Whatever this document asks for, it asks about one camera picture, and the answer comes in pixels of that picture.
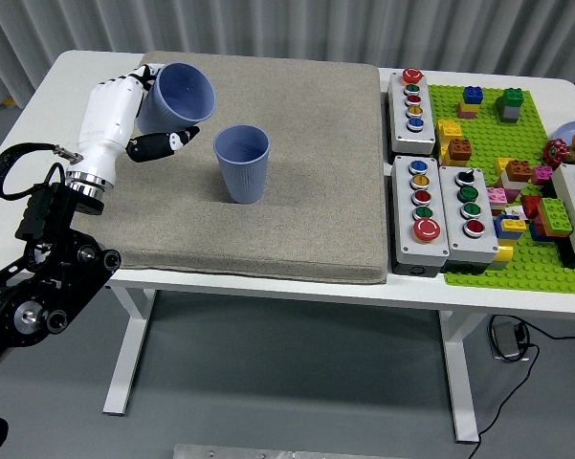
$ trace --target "white table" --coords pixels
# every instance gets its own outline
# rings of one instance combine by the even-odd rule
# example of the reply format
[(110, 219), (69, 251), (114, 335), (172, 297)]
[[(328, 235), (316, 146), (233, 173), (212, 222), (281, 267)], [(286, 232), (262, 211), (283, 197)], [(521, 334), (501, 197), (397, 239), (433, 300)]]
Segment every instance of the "white table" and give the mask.
[[(89, 91), (100, 81), (136, 68), (143, 55), (67, 52), (55, 63), (34, 94), (0, 151), (21, 142), (49, 142), (77, 151), (78, 130)], [(380, 90), (386, 91), (394, 69), (380, 69)], [(564, 80), (425, 72), (430, 84), (474, 85), (529, 90), (547, 134), (575, 120), (575, 86)], [(56, 157), (47, 152), (22, 158), (13, 168), (6, 191), (42, 181)], [(390, 165), (385, 165), (389, 175)], [(26, 200), (0, 200), (0, 270), (21, 256), (24, 243), (14, 232)], [(101, 234), (92, 234), (99, 242)], [(123, 414), (136, 371), (144, 334), (157, 290), (351, 303), (395, 308), (438, 310), (453, 403), (456, 439), (476, 442), (474, 406), (463, 349), (464, 338), (488, 314), (575, 318), (575, 295), (461, 288), (437, 278), (389, 274), (382, 285), (336, 285), (236, 275), (118, 270), (108, 283), (130, 315), (108, 391), (104, 412)]]

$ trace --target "table leg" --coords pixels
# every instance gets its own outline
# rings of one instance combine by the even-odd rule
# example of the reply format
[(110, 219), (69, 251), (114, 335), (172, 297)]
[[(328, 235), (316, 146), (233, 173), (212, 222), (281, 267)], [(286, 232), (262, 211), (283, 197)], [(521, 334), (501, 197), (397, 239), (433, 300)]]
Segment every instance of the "table leg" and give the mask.
[(440, 311), (440, 328), (453, 405), (455, 437), (460, 443), (478, 442), (475, 407), (472, 401), (463, 340), (484, 318), (485, 315), (480, 313)]
[(125, 412), (130, 388), (136, 374), (138, 357), (144, 344), (146, 325), (151, 316), (155, 290), (126, 289), (124, 287), (111, 287), (123, 308), (130, 315), (122, 349), (115, 365), (113, 380), (106, 395), (104, 403), (105, 414), (122, 415)]

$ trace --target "blue button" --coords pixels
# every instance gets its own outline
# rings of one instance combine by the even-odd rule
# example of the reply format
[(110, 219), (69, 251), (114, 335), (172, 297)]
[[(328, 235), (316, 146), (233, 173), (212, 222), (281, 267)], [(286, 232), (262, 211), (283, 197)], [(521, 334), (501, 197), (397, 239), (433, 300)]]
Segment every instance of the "blue button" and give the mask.
[(423, 130), (423, 120), (420, 118), (411, 118), (406, 123), (406, 127), (413, 132), (421, 132)]
[(409, 172), (412, 175), (425, 174), (428, 171), (428, 165), (420, 160), (414, 160), (409, 165)]

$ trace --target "robotic arm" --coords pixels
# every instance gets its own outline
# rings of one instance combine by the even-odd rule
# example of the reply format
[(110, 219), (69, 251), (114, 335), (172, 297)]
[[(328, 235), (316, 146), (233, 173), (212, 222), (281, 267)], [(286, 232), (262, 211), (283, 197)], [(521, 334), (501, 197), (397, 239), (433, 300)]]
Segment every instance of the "robotic arm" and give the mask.
[[(161, 67), (144, 65), (91, 91), (78, 153), (47, 143), (21, 143), (0, 155), (0, 198), (30, 196), (15, 233), (26, 242), (24, 253), (0, 271), (0, 360), (13, 347), (31, 346), (65, 330), (120, 267), (117, 251), (105, 250), (92, 236), (70, 228), (76, 211), (102, 214), (102, 195), (116, 183), (115, 161), (124, 154), (135, 162), (172, 155), (199, 132), (192, 126), (130, 139), (144, 90)], [(5, 193), (12, 166), (37, 150), (51, 150), (70, 165), (64, 170), (56, 163), (43, 183)], [(59, 179), (50, 183), (56, 172)], [(12, 285), (24, 270), (33, 276)]]

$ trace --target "red button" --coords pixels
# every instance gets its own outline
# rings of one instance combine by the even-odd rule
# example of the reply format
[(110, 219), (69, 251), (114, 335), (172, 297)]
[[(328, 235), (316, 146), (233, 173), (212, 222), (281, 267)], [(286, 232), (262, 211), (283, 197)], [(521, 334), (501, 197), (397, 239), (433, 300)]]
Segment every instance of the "red button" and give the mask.
[(406, 84), (417, 84), (422, 77), (423, 74), (417, 69), (406, 69), (402, 72), (402, 78)]
[(416, 206), (429, 206), (431, 195), (425, 190), (420, 189), (412, 195), (412, 203)]
[(467, 236), (477, 239), (485, 232), (485, 226), (478, 220), (468, 220), (463, 226), (463, 232)]
[(406, 105), (408, 107), (418, 107), (419, 105), (421, 105), (421, 98), (418, 96), (408, 96), (406, 98)]
[(421, 242), (431, 242), (440, 235), (440, 225), (431, 218), (420, 218), (414, 222), (413, 229)]

